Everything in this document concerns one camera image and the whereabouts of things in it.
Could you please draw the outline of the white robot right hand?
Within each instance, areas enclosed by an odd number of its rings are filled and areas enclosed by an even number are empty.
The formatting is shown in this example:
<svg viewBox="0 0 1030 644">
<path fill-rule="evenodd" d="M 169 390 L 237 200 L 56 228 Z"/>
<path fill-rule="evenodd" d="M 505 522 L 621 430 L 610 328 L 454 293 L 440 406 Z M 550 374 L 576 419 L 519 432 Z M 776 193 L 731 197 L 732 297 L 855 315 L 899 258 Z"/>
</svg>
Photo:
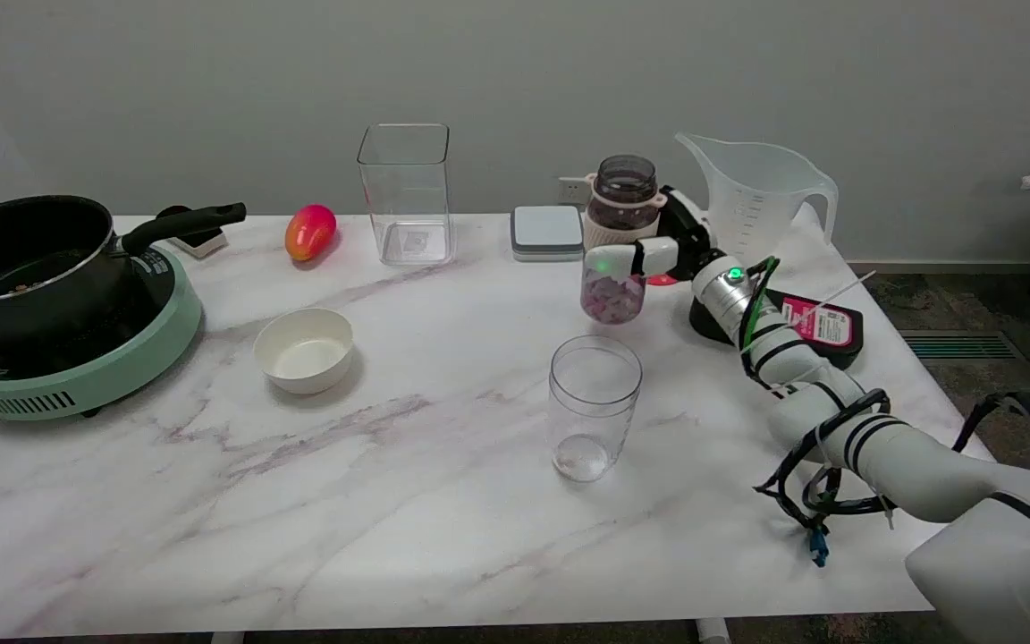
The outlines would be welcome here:
<svg viewBox="0 0 1030 644">
<path fill-rule="evenodd" d="M 657 236 L 596 246 L 584 253 L 584 268 L 614 280 L 670 275 L 683 282 L 723 256 L 715 248 L 695 201 L 673 187 L 659 188 L 658 195 L 665 201 L 659 208 Z"/>
</svg>

